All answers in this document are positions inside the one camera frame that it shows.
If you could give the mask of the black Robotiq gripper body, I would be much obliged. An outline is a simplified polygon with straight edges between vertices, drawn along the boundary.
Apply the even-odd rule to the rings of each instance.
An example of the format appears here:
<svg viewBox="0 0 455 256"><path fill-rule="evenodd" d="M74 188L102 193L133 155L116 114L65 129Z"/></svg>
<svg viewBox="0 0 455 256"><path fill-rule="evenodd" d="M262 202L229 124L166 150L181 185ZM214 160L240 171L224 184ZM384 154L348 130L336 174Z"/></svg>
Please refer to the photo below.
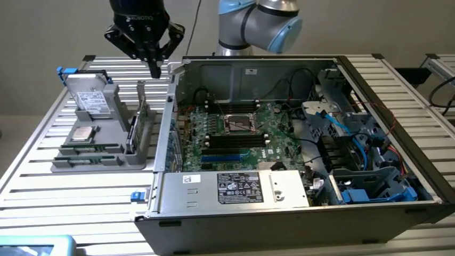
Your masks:
<svg viewBox="0 0 455 256"><path fill-rule="evenodd" d="M109 1L113 25L133 25L140 30L144 43L156 51L168 28L168 13L162 1Z"/></svg>

